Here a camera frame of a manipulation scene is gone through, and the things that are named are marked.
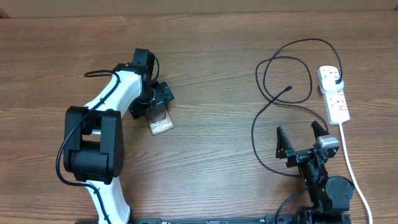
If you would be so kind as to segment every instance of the wooden table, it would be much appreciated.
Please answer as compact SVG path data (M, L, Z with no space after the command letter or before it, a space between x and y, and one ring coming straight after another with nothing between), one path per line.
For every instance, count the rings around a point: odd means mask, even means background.
M349 156L375 223L397 223L398 215L398 13L316 12L203 16L116 16L0 20L0 222L73 223L97 214L86 189L63 185L55 156L71 106L91 101L108 78L85 72L112 69L132 59L136 47L160 60L160 81L175 100L175 128L153 137L145 118L123 118L126 160L123 193L135 217L261 217L275 213L302 180L273 174L255 158L251 123L267 103L254 79L258 62L282 45L318 37L340 54L351 120L345 127ZM304 60L313 75L313 94L302 104L326 118L317 69L337 66L327 45L306 42L281 55ZM267 86L284 100L309 91L304 67L275 61ZM256 125L256 145L272 168L276 127L282 125L296 149L314 143L315 117L271 106ZM330 126L339 136L338 127ZM340 149L326 164L330 175L349 178ZM69 173L64 175L74 180ZM282 213L308 205L304 195ZM349 211L366 223L357 193Z

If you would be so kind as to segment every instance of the power strip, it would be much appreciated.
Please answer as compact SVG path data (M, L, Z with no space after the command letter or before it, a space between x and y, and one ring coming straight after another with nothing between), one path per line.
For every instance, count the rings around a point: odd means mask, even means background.
M348 121L344 83L341 82L338 85L334 83L340 77L338 69L333 66L322 66L318 69L318 77L329 123L339 124Z
M359 189L358 183L355 179L354 172L349 163L346 140L343 132L343 123L349 120L349 113L347 108L346 98L344 96L343 87L344 82L336 83L335 80L339 79L338 69L333 66L322 66L318 69L319 87L323 95L323 101L325 102L325 109L328 115L328 121L330 124L338 124L341 134L341 143L343 145L344 157L346 159L347 168L349 174L353 180L356 191L361 197L366 211L369 217L369 224L373 224L373 217L371 209L365 196Z

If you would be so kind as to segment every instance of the white cable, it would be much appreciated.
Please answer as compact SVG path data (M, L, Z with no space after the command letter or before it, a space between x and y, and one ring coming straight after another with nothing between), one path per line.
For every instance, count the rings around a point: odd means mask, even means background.
M343 150L344 150L344 156L346 158L346 162L347 162L347 167L348 167L348 171L349 174L351 175L351 178L354 182L354 186L356 188L356 191L358 191L359 196L361 197L363 204L366 207L366 211L368 212L368 216L369 216L369 224L373 224L373 218L372 218L372 212L371 212L371 208L369 207L365 196L362 194L361 189L359 189L358 183L356 182L355 176L354 176L354 172L351 168L351 164L349 163L349 159L348 159L348 153L347 153L347 146L346 146L346 140L344 138L344 132L343 132L343 125L341 123L338 123L338 127L340 128L340 134L341 134L341 142L343 144Z

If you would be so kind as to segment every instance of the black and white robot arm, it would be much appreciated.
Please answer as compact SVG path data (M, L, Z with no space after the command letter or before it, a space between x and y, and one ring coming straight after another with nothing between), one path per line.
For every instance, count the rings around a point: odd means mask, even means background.
M132 220L119 180L124 163L121 118L129 110L137 119L156 105L174 98L166 82L151 80L154 62L153 53L136 49L133 61L116 66L112 72L118 76L112 74L111 81L94 100L84 107L71 106L66 112L63 165L77 181L98 189L95 192L92 187L86 187L98 211L99 219L94 223L126 224ZM97 106L115 86L116 89ZM82 135L89 134L101 135L100 142L83 140Z

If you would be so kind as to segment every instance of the electrical socket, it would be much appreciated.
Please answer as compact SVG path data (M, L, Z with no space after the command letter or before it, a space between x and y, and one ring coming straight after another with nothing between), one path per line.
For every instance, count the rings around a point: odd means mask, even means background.
M348 121L349 113L343 91L344 82L335 83L335 80L340 78L338 69L333 66L322 66L318 69L318 77L329 123L339 124Z

